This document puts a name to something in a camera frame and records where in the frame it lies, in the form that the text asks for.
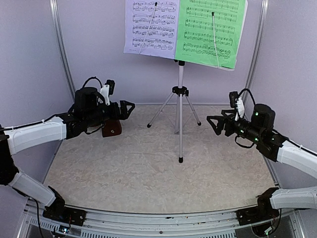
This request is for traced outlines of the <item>white sheet music page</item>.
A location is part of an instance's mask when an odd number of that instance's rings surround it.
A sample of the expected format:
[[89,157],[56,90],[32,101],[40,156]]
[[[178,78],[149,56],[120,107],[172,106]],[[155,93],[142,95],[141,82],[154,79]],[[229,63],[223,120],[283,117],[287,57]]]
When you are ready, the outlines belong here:
[[178,0],[127,0],[123,52],[175,59]]

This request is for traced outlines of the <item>white perforated music stand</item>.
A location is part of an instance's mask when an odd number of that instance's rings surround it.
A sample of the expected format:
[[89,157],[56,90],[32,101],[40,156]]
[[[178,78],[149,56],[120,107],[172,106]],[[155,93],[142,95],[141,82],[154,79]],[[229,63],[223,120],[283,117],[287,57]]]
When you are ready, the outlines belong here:
[[189,100],[189,91],[183,85],[184,67],[187,62],[174,59],[178,63],[178,84],[172,88],[171,96],[177,97],[175,132],[179,135],[183,133],[183,102]]

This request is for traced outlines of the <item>green sheet music page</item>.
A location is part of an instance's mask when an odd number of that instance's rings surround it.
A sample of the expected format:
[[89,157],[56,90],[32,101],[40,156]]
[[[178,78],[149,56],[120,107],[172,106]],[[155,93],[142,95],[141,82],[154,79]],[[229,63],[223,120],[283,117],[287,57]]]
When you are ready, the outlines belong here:
[[234,70],[247,8],[246,0],[180,1],[175,59]]

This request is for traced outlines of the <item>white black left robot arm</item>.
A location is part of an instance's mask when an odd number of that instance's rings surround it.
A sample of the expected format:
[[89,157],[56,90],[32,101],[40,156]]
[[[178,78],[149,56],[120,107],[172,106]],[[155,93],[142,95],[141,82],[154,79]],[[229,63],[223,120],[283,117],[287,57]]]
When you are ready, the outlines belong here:
[[58,220],[69,216],[63,198],[52,188],[22,172],[12,156],[31,147],[52,141],[63,141],[88,134],[88,128],[103,128],[108,120],[126,120],[135,108],[128,101],[111,102],[109,85],[101,89],[82,87],[75,92],[74,104],[68,112],[48,119],[0,130],[0,183],[32,197],[49,207]]

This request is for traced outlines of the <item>brown wooden metronome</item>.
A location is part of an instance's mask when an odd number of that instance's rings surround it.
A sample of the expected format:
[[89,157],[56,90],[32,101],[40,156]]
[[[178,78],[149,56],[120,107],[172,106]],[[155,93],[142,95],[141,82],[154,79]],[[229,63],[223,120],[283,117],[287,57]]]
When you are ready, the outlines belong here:
[[117,136],[122,133],[122,126],[120,120],[109,119],[102,127],[102,137]]

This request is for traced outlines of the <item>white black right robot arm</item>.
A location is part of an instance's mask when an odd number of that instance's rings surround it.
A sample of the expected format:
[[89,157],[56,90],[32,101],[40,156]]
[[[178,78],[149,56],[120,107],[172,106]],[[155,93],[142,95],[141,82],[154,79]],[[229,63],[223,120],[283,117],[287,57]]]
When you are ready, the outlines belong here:
[[[251,141],[267,159],[294,167],[312,177],[317,176],[317,154],[274,128],[275,111],[265,104],[255,104],[251,120],[235,116],[232,110],[223,110],[220,116],[207,116],[216,135],[233,134]],[[317,188],[270,188],[258,197],[253,215],[264,220],[273,210],[283,208],[316,209]]]

